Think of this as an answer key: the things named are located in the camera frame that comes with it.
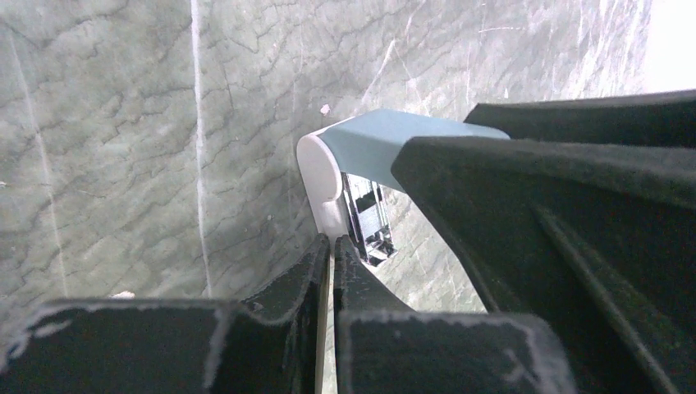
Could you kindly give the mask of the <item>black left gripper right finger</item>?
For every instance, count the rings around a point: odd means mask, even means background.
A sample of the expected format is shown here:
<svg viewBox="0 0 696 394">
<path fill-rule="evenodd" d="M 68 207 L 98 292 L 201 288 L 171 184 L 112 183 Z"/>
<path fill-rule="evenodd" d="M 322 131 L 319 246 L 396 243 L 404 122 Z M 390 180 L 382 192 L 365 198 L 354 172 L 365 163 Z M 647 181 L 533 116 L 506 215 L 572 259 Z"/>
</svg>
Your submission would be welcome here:
<svg viewBox="0 0 696 394">
<path fill-rule="evenodd" d="M 529 314 L 423 313 L 335 244 L 334 328 L 341 393 L 574 393 L 549 325 Z"/>
</svg>

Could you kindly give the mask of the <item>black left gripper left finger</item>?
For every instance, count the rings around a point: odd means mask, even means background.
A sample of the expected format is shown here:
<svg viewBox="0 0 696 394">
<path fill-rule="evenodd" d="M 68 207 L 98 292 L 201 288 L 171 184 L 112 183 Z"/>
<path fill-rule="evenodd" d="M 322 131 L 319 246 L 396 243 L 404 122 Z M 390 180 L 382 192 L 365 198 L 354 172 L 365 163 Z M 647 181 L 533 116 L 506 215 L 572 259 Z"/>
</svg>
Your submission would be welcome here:
<svg viewBox="0 0 696 394">
<path fill-rule="evenodd" d="M 4 393 L 313 393 L 330 241 L 243 300 L 64 299 L 1 360 Z"/>
</svg>

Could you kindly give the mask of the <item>light blue small box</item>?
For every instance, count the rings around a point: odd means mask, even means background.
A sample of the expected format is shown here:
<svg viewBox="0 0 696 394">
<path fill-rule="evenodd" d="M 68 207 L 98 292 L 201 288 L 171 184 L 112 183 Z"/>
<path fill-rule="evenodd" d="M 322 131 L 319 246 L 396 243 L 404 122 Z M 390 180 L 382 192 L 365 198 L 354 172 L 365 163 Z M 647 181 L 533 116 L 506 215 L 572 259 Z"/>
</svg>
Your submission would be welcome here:
<svg viewBox="0 0 696 394">
<path fill-rule="evenodd" d="M 383 189 L 403 190 L 391 167 L 405 143 L 418 136 L 508 135 L 488 126 L 378 109 L 303 136 L 296 156 L 318 232 L 332 239 L 348 235 L 372 266 L 396 254 Z"/>
</svg>

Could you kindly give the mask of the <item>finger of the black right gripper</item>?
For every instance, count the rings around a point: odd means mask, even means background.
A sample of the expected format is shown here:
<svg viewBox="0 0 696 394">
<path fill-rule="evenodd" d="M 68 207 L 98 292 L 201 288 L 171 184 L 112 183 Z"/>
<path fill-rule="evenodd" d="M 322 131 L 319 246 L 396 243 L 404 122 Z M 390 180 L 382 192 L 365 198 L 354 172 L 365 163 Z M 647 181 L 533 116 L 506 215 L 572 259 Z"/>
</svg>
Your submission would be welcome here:
<svg viewBox="0 0 696 394">
<path fill-rule="evenodd" d="M 498 129 L 517 140 L 693 149 L 695 92 L 479 103 L 465 122 Z"/>
<path fill-rule="evenodd" d="M 695 390 L 695 152 L 416 137 L 391 166 L 495 312 L 534 314 L 582 392 Z"/>
</svg>

